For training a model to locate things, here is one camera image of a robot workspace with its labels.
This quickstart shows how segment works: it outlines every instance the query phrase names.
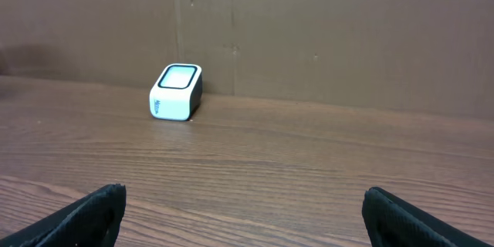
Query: square screen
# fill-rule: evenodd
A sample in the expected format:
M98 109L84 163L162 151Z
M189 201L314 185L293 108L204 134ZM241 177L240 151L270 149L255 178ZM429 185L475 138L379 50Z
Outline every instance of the square screen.
M194 66L171 66L160 81L160 87L185 89L194 77Z

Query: wooden surface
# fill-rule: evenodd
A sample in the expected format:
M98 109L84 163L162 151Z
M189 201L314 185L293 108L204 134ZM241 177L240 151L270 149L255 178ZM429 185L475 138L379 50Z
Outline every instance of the wooden surface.
M494 120L492 0L0 0L0 73Z
M108 183L118 246L368 245L372 186L494 244L494 122L0 76L0 238Z

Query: device screen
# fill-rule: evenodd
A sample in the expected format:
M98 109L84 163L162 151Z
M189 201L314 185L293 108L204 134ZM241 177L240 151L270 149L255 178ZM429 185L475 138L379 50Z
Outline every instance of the device screen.
M195 70L193 66L171 66L161 79L160 87L184 89L191 82Z

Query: black object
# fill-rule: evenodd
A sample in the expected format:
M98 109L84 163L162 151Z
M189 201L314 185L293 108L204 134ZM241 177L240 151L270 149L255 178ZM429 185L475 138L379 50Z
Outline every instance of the black object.
M0 240L12 247L111 247L125 212L125 186L110 184Z
M373 247L489 247L381 188L365 193L362 207Z

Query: brown wall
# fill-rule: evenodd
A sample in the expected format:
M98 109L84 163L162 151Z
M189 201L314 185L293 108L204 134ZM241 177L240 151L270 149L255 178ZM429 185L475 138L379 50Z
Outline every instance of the brown wall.
M149 87L183 60L216 93L494 119L493 3L0 0L3 71Z

